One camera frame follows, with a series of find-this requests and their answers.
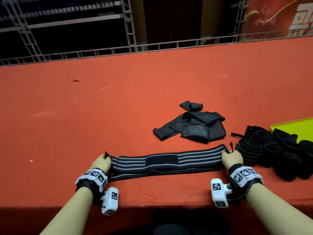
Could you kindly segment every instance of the red table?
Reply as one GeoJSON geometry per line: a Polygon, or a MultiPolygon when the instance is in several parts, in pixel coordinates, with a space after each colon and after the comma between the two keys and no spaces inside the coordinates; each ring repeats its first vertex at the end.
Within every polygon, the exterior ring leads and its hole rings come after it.
{"type": "MultiPolygon", "coordinates": [[[[312,117],[312,43],[307,37],[0,68],[0,233],[38,233],[106,150],[113,156],[201,150],[236,143],[230,133],[244,133],[247,125],[312,117]],[[183,113],[186,100],[224,116],[225,139],[159,141],[152,129],[183,113]]],[[[312,214],[312,179],[284,182],[272,169],[255,169],[270,190],[312,214]]],[[[155,207],[213,208],[212,178],[227,181],[216,171],[112,182],[119,210],[109,218],[92,210],[86,234],[101,234],[106,224],[103,233],[149,223],[155,207]]],[[[235,220],[253,214],[246,205],[223,212],[234,234],[235,220]]],[[[250,219],[247,230],[260,226],[250,219]]]]}

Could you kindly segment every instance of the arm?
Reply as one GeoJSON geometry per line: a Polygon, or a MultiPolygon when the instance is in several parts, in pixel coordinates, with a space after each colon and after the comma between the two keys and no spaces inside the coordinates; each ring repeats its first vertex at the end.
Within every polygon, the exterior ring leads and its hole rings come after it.
{"type": "MultiPolygon", "coordinates": [[[[111,159],[109,157],[104,159],[102,154],[93,162],[90,169],[100,168],[107,174],[110,167],[111,159]]],[[[80,188],[41,232],[41,235],[83,234],[92,200],[92,192],[86,187],[80,188]]]]}
{"type": "MultiPolygon", "coordinates": [[[[243,163],[241,154],[236,150],[230,154],[223,152],[222,161],[227,170],[236,163],[243,163]]],[[[270,234],[312,234],[313,220],[275,195],[264,185],[254,184],[246,198],[270,234]]]]}

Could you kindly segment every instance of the forearm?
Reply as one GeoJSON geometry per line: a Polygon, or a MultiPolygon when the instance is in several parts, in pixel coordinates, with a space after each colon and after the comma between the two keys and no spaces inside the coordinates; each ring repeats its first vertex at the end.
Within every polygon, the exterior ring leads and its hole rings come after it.
{"type": "Polygon", "coordinates": [[[247,202],[272,235],[309,235],[313,221],[262,184],[254,184],[247,202]]]}
{"type": "Polygon", "coordinates": [[[83,234],[92,200],[93,195],[90,189],[86,187],[80,188],[41,234],[83,234]]]}

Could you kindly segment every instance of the person's right arm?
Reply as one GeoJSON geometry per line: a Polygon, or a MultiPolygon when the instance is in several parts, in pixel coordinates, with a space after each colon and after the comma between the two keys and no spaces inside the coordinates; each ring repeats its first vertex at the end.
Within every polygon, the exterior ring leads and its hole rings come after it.
{"type": "MultiPolygon", "coordinates": [[[[228,169],[243,163],[241,154],[222,152],[222,161],[228,169]]],[[[313,220],[275,195],[264,185],[254,184],[246,195],[248,204],[252,207],[264,227],[271,235],[312,235],[313,220]]]]}

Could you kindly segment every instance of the yellow-green plastic board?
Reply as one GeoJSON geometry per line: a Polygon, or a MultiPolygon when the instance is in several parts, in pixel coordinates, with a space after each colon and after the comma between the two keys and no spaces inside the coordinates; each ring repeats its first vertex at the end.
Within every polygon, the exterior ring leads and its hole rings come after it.
{"type": "Polygon", "coordinates": [[[275,128],[285,131],[289,134],[297,134],[298,140],[310,140],[313,142],[313,117],[302,120],[295,120],[280,124],[273,124],[271,130],[275,128]]]}

